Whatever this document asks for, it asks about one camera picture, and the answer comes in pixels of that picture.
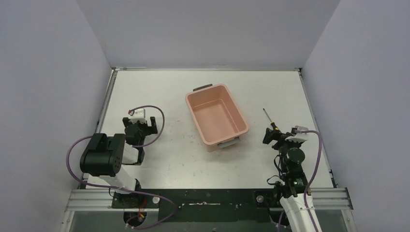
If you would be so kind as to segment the black yellow screwdriver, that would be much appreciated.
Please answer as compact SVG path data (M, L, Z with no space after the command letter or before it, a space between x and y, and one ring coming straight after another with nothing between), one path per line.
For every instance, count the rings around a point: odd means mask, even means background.
M270 127L267 128L269 130L269 132L281 133L281 131L276 126L275 122L271 119L271 117L269 116L269 114L268 114L268 112L266 111L265 108L263 108L263 111L264 111L266 117L268 118L268 120L270 122Z

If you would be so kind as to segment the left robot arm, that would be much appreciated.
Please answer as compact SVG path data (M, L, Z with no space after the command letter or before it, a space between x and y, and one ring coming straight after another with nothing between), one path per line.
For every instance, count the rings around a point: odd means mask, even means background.
M113 208L139 208L146 196L138 194L140 182L130 176L125 165L141 165L145 151L145 138L158 133L155 117L147 123L144 117L125 117L124 133L107 136L95 133L80 158L80 169L90 176L98 177L116 187Z

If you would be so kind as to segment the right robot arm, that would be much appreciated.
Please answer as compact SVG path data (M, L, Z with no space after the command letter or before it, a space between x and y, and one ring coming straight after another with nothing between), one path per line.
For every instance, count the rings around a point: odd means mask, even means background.
M276 142L272 149L278 152L274 158L274 165L278 171L279 181L273 183L273 186L283 208L279 217L286 216L294 232L320 232L322 229L315 212L310 187L321 160L322 136L316 130L301 126L295 126L290 132L283 133L274 122L270 125L265 131L263 144ZM310 133L317 135L319 145L312 176L307 178L302 168L306 155L301 146L308 140Z

